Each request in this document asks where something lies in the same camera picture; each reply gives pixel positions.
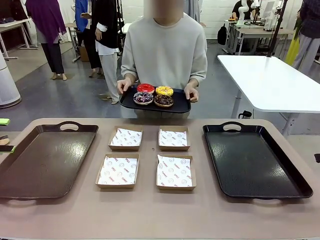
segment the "donut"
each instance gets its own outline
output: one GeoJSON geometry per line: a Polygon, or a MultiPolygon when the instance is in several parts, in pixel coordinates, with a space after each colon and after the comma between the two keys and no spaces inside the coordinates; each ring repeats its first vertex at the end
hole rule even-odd
{"type": "Polygon", "coordinates": [[[140,84],[136,90],[138,91],[138,93],[140,92],[145,92],[145,93],[150,93],[153,94],[155,92],[155,88],[154,86],[144,83],[144,84],[140,84]]]}
{"type": "Polygon", "coordinates": [[[169,108],[174,104],[174,102],[175,101],[172,97],[163,94],[157,95],[154,98],[155,105],[162,108],[169,108]]]}
{"type": "Polygon", "coordinates": [[[157,95],[167,95],[171,97],[174,94],[174,90],[169,86],[158,86],[155,89],[157,95]]]}
{"type": "Polygon", "coordinates": [[[133,96],[133,101],[139,105],[148,105],[154,101],[154,96],[148,92],[137,92],[133,96]]]}

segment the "black bag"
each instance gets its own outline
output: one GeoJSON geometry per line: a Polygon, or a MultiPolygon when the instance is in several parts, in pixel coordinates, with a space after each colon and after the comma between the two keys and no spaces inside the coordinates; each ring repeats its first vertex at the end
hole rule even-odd
{"type": "Polygon", "coordinates": [[[218,43],[220,45],[226,45],[227,40],[227,28],[225,27],[225,24],[220,28],[218,31],[218,43]]]}

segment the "hand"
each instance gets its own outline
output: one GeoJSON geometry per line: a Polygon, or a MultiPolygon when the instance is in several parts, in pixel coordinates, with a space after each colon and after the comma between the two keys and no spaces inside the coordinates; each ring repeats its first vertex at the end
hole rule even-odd
{"type": "Polygon", "coordinates": [[[89,14],[89,13],[81,13],[81,18],[83,18],[83,19],[91,19],[92,18],[92,16],[89,14]]]}
{"type": "Polygon", "coordinates": [[[131,87],[132,82],[129,77],[126,77],[123,80],[119,80],[116,85],[117,85],[116,87],[118,89],[118,92],[120,94],[124,94],[124,92],[126,92],[128,88],[131,87]]]}
{"type": "Polygon", "coordinates": [[[191,103],[196,103],[199,100],[199,92],[191,85],[187,84],[184,88],[185,97],[190,100],[191,103]]]}
{"type": "Polygon", "coordinates": [[[102,31],[100,31],[99,28],[95,30],[95,37],[98,41],[102,39],[102,31]]]}

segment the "brown tray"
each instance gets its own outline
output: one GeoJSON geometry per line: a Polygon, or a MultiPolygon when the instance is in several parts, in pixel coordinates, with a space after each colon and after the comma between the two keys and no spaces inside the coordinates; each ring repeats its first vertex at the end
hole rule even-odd
{"type": "Polygon", "coordinates": [[[35,127],[0,164],[0,198],[34,200],[66,195],[98,128],[74,121],[35,127]],[[67,124],[78,129],[62,130],[67,124]]]}

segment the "yellow donut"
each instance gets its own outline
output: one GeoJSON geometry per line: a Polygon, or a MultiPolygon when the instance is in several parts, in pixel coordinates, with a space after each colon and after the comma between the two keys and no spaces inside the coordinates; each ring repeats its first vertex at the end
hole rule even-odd
{"type": "Polygon", "coordinates": [[[158,86],[155,89],[157,95],[167,95],[171,97],[174,94],[174,90],[169,86],[158,86]]]}

